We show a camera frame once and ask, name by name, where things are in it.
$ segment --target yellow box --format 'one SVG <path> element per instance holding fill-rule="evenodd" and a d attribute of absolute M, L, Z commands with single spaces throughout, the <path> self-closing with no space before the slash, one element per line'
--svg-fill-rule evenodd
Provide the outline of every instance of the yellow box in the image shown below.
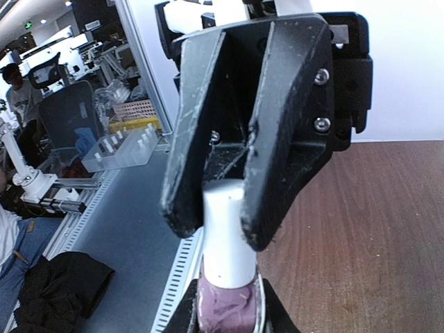
<path fill-rule="evenodd" d="M 116 133 L 118 130 L 122 131 L 124 128 L 134 130 L 136 128 L 147 127 L 149 123 L 157 127 L 158 130 L 162 129 L 157 117 L 111 122 L 109 128 L 111 132 Z"/>

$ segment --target plastic bag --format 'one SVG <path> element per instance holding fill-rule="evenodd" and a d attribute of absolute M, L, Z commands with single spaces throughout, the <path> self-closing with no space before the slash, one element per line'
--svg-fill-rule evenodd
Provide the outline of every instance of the plastic bag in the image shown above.
<path fill-rule="evenodd" d="M 113 107 L 125 103 L 131 91 L 120 80 L 113 80 L 106 88 L 94 92 L 94 107 L 105 133 L 108 133 L 110 119 L 114 116 Z"/>
<path fill-rule="evenodd" d="M 148 99 L 148 94 L 146 93 L 145 89 L 143 88 L 143 86 L 141 86 L 140 84 L 138 86 L 136 86 L 136 88 L 133 89 L 133 91 L 131 92 L 131 97 L 130 97 L 130 101 L 132 102 L 138 102 L 138 101 L 144 101 Z"/>

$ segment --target blue jeans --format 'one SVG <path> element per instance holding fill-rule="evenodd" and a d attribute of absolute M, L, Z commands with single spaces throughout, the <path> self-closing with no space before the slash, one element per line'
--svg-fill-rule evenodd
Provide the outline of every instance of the blue jeans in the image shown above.
<path fill-rule="evenodd" d="M 26 272 L 37 264 L 61 221 L 61 219 L 37 218 L 18 222 L 19 236 L 15 242 L 15 250 L 23 255 L 28 263 L 25 264 L 12 254 L 0 271 L 0 332 L 8 324 L 23 287 Z"/>

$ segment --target chair backrest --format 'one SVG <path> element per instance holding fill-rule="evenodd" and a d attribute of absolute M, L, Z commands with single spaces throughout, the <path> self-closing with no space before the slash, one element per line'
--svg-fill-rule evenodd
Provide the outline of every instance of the chair backrest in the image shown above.
<path fill-rule="evenodd" d="M 42 64 L 35 66 L 28 73 L 28 79 L 35 89 L 44 89 L 59 80 L 62 80 L 58 61 L 60 52 L 57 55 Z"/>
<path fill-rule="evenodd" d="M 87 81 L 74 83 L 46 97 L 39 105 L 39 117 L 54 148 L 76 147 L 79 133 L 89 132 L 96 141 L 103 135 Z"/>

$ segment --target wooden surface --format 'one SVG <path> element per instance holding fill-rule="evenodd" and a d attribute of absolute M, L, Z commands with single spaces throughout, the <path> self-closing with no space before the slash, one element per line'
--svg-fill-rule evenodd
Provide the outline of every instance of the wooden surface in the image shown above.
<path fill-rule="evenodd" d="M 335 153 L 259 265 L 302 333 L 444 332 L 444 142 Z"/>

